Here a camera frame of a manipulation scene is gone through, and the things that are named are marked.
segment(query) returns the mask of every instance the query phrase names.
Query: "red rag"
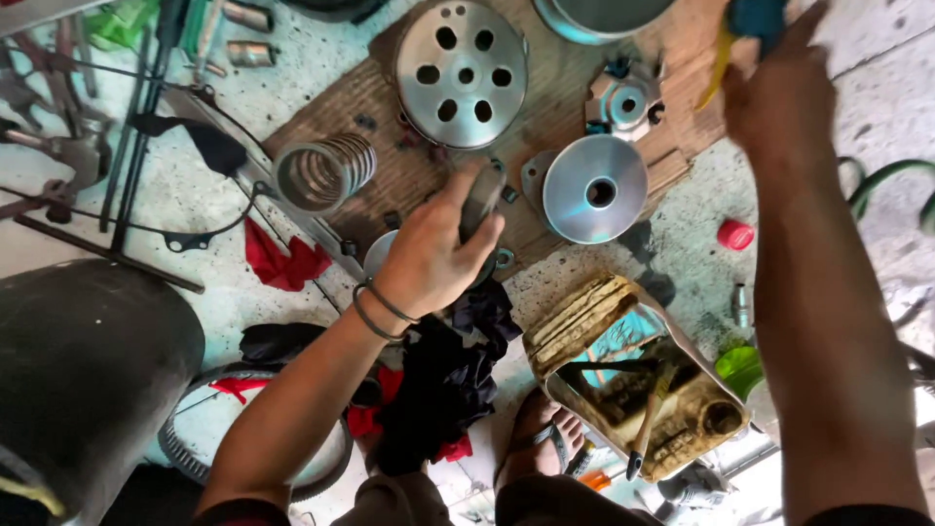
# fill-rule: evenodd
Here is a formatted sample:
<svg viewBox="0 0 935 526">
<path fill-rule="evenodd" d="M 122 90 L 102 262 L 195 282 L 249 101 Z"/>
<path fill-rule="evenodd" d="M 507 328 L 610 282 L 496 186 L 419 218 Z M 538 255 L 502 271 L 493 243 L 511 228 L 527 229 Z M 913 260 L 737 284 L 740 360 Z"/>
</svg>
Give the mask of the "red rag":
<svg viewBox="0 0 935 526">
<path fill-rule="evenodd" d="M 250 378 L 222 378 L 216 382 L 211 382 L 208 387 L 214 387 L 222 393 L 232 394 L 240 400 L 240 403 L 247 405 L 247 398 L 241 393 L 250 389 L 266 387 L 269 380 L 252 380 Z"/>
<path fill-rule="evenodd" d="M 396 398 L 399 386 L 403 383 L 403 372 L 392 371 L 386 366 L 381 366 L 380 370 L 377 371 L 377 381 L 380 382 L 380 387 L 383 389 L 381 405 L 366 409 L 352 406 L 348 409 L 348 431 L 351 432 L 353 438 L 363 436 L 369 432 L 383 431 L 383 426 L 377 423 L 374 418 L 384 405 Z"/>
<path fill-rule="evenodd" d="M 445 459 L 448 462 L 457 462 L 458 460 L 463 459 L 464 457 L 470 457 L 474 454 L 474 448 L 471 447 L 470 437 L 467 433 L 461 435 L 461 438 L 458 439 L 454 444 L 442 444 L 439 448 L 438 455 L 435 456 L 435 459 L 432 460 L 432 463 L 441 462 L 441 459 Z"/>
<path fill-rule="evenodd" d="M 331 258 L 320 244 L 312 250 L 293 236 L 289 240 L 291 256 L 286 256 L 250 217 L 243 223 L 247 263 L 263 285 L 298 292 L 305 288 L 306 281 L 321 276 L 331 266 Z"/>
</svg>

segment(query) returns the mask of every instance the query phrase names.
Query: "concrete floor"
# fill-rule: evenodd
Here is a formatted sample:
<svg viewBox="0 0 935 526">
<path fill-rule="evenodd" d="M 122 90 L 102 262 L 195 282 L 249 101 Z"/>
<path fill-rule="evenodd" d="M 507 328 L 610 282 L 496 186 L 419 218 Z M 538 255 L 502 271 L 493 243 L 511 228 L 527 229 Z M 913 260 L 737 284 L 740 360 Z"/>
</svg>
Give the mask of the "concrete floor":
<svg viewBox="0 0 935 526">
<path fill-rule="evenodd" d="M 362 60 L 369 40 L 415 3 L 391 0 L 373 19 L 357 27 L 311 21 L 287 7 L 274 6 L 278 29 L 270 40 L 282 49 L 279 65 L 275 70 L 241 70 L 225 80 L 212 80 L 219 104 L 257 137 L 267 137 Z M 48 32 L 48 28 L 40 28 L 36 33 L 44 36 Z M 257 35 L 228 25 L 223 37 Z M 935 158 L 935 98 L 931 96 L 935 60 L 930 58 L 935 56 L 935 3 L 838 0 L 819 39 L 832 47 L 831 71 L 841 93 L 839 153 L 858 156 L 871 169 L 908 157 Z M 135 56 L 130 51 L 98 52 L 94 59 L 132 68 Z M 220 56 L 217 62 L 227 66 Z M 21 70 L 26 69 L 25 63 L 21 66 Z M 176 73 L 180 80 L 185 79 L 183 71 Z M 130 80 L 107 73 L 98 78 L 103 94 L 97 106 L 122 118 Z M 46 91 L 37 78 L 30 82 L 37 90 Z M 15 118 L 2 103 L 0 115 Z M 43 115 L 42 121 L 50 134 L 64 133 L 56 118 Z M 134 216 L 139 223 L 197 231 L 226 224 L 246 205 L 246 198 L 232 182 L 207 170 L 183 131 L 168 132 L 152 141 L 150 149 Z M 0 152 L 4 159 L 0 183 L 22 191 L 37 192 L 49 177 L 69 177 L 69 170 L 36 152 L 10 145 L 0 146 Z M 102 186 L 83 193 L 79 205 L 96 209 L 103 196 Z M 901 176 L 878 190 L 860 225 L 881 284 L 894 295 L 909 286 L 935 285 L 935 239 L 917 231 L 917 211 L 933 192 L 931 178 Z M 0 199 L 0 204 L 10 200 L 6 196 Z M 298 235 L 311 242 L 266 201 L 261 201 L 260 211 L 252 217 L 261 225 L 268 222 L 286 240 Z M 711 358 L 734 334 L 728 316 L 733 284 L 738 280 L 754 282 L 755 248 L 731 253 L 715 242 L 716 229 L 726 217 L 752 225 L 757 221 L 749 168 L 743 155 L 722 140 L 695 160 L 691 177 L 669 192 L 652 218 L 658 252 L 654 269 L 669 274 L 679 290 L 669 310 Z M 105 243 L 93 222 L 79 219 L 69 228 Z M 0 239 L 7 247 L 0 256 L 0 276 L 87 256 L 11 222 L 0 224 Z M 237 360 L 239 333 L 250 325 L 292 321 L 327 325 L 338 316 L 334 305 L 344 309 L 350 300 L 352 281 L 338 267 L 298 293 L 261 285 L 244 261 L 241 228 L 215 238 L 207 251 L 184 255 L 170 253 L 158 237 L 131 232 L 127 253 L 205 284 L 204 295 L 182 292 L 208 337 L 205 369 Z M 529 327 L 592 271 L 600 269 L 631 277 L 644 270 L 615 242 L 568 247 L 505 283 L 516 305 L 514 318 Z M 900 336 L 921 349 L 935 351 L 932 310 L 919 316 Z M 518 397 L 532 385 L 519 342 L 496 366 L 495 378 L 501 387 L 495 403 L 497 413 L 471 428 L 474 456 L 429 470 L 458 524 L 475 524 L 471 518 L 492 516 L 489 487 L 496 459 L 505 449 Z M 767 476 L 767 482 L 775 476 Z M 346 475 L 332 489 L 296 508 L 310 511 L 317 524 L 327 524 L 350 508 L 364 478 L 363 460 L 355 453 Z M 614 495 L 618 501 L 632 495 L 630 488 L 608 491 L 629 493 Z M 755 493 L 763 491 L 767 490 L 759 487 Z M 770 490 L 770 495 L 778 499 L 778 489 Z"/>
</svg>

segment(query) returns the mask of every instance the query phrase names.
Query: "foot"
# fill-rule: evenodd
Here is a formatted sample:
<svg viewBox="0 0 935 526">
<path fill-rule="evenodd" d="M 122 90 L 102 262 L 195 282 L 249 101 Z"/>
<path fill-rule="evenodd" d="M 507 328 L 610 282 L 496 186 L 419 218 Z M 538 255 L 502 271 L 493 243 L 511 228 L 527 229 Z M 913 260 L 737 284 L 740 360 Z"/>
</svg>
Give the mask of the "foot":
<svg viewBox="0 0 935 526">
<path fill-rule="evenodd" d="M 523 444 L 554 422 L 561 432 L 562 440 L 568 451 L 567 461 L 571 462 L 584 445 L 584 429 L 581 421 L 561 405 L 552 402 L 540 390 L 536 389 L 523 401 L 513 434 L 510 438 L 511 449 L 495 481 L 496 490 L 510 484 L 513 480 L 527 475 L 560 475 L 563 473 L 561 460 L 555 443 L 546 439 L 535 446 L 514 449 L 512 445 Z"/>
</svg>

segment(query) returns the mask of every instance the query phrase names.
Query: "black rubber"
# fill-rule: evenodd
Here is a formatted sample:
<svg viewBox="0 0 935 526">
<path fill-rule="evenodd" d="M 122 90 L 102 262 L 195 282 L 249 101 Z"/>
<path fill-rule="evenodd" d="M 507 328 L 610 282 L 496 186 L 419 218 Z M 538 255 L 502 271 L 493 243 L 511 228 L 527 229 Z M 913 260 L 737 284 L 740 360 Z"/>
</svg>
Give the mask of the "black rubber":
<svg viewBox="0 0 935 526">
<path fill-rule="evenodd" d="M 180 400 L 185 400 L 185 397 L 196 389 L 224 378 L 242 378 L 246 376 L 254 378 L 274 378 L 282 367 L 283 366 L 280 364 L 259 366 L 238 362 L 212 369 L 195 378 L 188 386 L 188 389 L 185 390 L 185 394 L 182 395 Z M 172 416 L 169 417 L 159 430 L 159 447 L 162 448 L 163 453 L 165 453 L 173 466 L 185 474 L 185 476 L 204 486 L 208 483 L 208 474 L 211 467 L 196 459 L 185 443 L 175 433 L 175 414 L 178 410 L 179 407 L 176 405 L 175 409 L 172 411 Z M 335 469 L 324 478 L 316 480 L 306 486 L 293 488 L 292 503 L 306 501 L 322 491 L 331 488 L 331 486 L 344 475 L 344 472 L 347 471 L 348 462 L 351 461 L 351 453 L 353 451 L 353 438 L 351 437 L 351 431 L 348 429 L 347 421 L 342 418 L 340 422 L 341 428 L 344 430 L 344 455 L 341 457 Z"/>
</svg>

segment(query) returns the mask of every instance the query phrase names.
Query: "bracelet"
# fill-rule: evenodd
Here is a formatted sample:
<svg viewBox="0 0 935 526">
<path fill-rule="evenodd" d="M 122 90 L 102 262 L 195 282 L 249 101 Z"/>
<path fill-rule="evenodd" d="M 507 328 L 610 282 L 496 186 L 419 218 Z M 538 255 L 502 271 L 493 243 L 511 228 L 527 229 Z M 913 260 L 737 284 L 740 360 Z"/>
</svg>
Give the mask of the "bracelet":
<svg viewBox="0 0 935 526">
<path fill-rule="evenodd" d="M 364 324 L 365 324 L 367 327 L 369 327 L 370 330 L 372 330 L 374 334 L 376 334 L 377 336 L 380 336 L 380 337 L 383 338 L 384 340 L 386 340 L 386 341 L 388 341 L 388 342 L 391 342 L 391 343 L 400 343 L 400 342 L 402 342 L 402 341 L 403 341 L 403 336 L 405 336 L 405 334 L 400 334 L 399 336 L 393 336 L 393 335 L 390 334 L 389 332 L 386 332 L 385 330 L 380 329 L 379 327 L 377 327 L 377 324 L 373 323 L 373 321 L 372 321 L 369 317 L 367 317 L 367 314 L 364 313 L 364 308 L 360 306 L 360 299 L 359 299 L 359 298 L 360 298 L 360 290 L 361 290 L 362 288 L 364 288 L 366 285 L 367 285 L 366 283 L 361 283 L 360 285 L 356 286 L 356 287 L 353 289 L 353 293 L 352 293 L 352 295 L 353 295 L 353 309 L 357 312 L 357 315 L 360 316 L 360 319 L 364 320 Z"/>
<path fill-rule="evenodd" d="M 406 316 L 405 314 L 402 314 L 402 312 L 400 312 L 399 309 L 397 309 L 396 307 L 393 306 L 392 303 L 387 301 L 386 298 L 383 297 L 383 294 L 377 291 L 377 287 L 373 285 L 373 278 L 367 278 L 362 284 L 358 286 L 361 286 L 361 285 L 365 286 L 370 291 L 370 293 L 373 294 L 373 297 L 376 298 L 377 301 L 382 303 L 383 306 L 386 307 L 386 310 L 393 313 L 397 318 L 404 320 L 404 321 L 408 321 L 410 323 L 419 323 L 419 320 L 417 318 L 412 318 L 412 317 Z"/>
</svg>

